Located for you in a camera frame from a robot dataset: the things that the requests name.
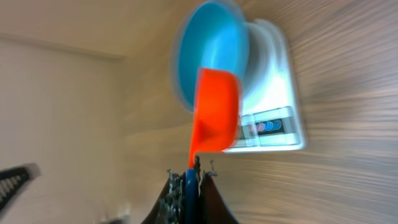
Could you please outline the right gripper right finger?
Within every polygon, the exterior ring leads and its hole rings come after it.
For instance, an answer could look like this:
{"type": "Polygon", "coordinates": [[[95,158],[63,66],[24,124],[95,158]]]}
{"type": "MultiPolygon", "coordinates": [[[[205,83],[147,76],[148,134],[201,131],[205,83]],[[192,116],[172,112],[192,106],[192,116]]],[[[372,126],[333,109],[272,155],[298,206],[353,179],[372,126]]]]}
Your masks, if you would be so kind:
{"type": "Polygon", "coordinates": [[[198,222],[201,224],[238,224],[239,222],[225,204],[213,180],[213,177],[218,175],[213,160],[210,164],[211,170],[203,172],[200,184],[198,222]]]}

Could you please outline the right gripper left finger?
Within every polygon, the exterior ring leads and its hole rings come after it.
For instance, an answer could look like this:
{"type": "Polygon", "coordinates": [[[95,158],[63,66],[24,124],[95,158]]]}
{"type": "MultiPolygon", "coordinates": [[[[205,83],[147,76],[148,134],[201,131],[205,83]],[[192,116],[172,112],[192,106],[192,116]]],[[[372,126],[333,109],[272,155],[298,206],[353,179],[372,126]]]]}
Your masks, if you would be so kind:
{"type": "Polygon", "coordinates": [[[182,224],[185,222],[185,173],[167,170],[169,178],[142,224],[182,224]]]}

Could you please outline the red plastic measuring scoop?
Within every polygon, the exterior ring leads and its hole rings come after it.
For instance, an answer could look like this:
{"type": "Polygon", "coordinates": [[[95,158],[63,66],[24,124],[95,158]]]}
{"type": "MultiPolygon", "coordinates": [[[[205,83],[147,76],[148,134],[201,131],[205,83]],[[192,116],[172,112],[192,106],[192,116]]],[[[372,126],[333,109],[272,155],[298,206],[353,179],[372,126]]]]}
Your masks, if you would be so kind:
{"type": "Polygon", "coordinates": [[[195,90],[193,132],[188,167],[194,168],[198,152],[222,152],[235,140],[241,81],[223,70],[201,68],[195,90]]]}

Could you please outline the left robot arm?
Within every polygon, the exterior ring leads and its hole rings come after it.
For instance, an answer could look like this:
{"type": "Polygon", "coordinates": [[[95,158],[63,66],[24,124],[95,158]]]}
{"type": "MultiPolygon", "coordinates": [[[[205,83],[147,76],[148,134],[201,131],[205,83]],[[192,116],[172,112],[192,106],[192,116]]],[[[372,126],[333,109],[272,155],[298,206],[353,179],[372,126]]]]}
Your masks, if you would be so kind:
{"type": "Polygon", "coordinates": [[[1,170],[1,215],[11,206],[27,185],[38,178],[40,168],[35,163],[1,170]]]}

